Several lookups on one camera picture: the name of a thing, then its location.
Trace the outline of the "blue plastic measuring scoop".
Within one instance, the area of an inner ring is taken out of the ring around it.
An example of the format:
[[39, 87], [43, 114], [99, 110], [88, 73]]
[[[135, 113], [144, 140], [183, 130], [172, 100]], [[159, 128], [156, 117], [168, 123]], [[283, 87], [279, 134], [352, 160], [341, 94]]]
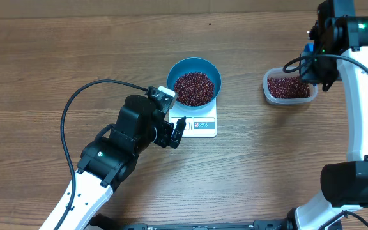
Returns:
[[305, 45], [305, 48], [303, 50], [304, 52], [314, 52], [314, 44], [313, 43], [307, 43]]

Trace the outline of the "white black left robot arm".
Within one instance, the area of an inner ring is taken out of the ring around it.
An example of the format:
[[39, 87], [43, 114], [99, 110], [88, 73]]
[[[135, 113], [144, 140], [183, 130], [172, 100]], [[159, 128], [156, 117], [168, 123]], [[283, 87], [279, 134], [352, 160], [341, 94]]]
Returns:
[[165, 121], [175, 97], [166, 93], [128, 96], [115, 124], [103, 128], [80, 155], [75, 179], [42, 229], [84, 229], [119, 185], [134, 171], [151, 143], [177, 148], [186, 125]]

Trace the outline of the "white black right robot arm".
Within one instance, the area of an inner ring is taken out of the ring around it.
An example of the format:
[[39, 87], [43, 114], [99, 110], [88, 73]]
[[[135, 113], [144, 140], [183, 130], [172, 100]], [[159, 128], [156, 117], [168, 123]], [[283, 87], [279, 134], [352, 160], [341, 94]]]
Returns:
[[344, 86], [349, 125], [347, 160], [321, 172], [321, 190], [307, 204], [292, 209], [284, 229], [340, 229], [340, 219], [368, 208], [368, 16], [359, 17], [353, 1], [326, 0], [309, 31], [313, 49], [288, 62], [283, 71], [298, 72], [303, 82], [328, 91]]

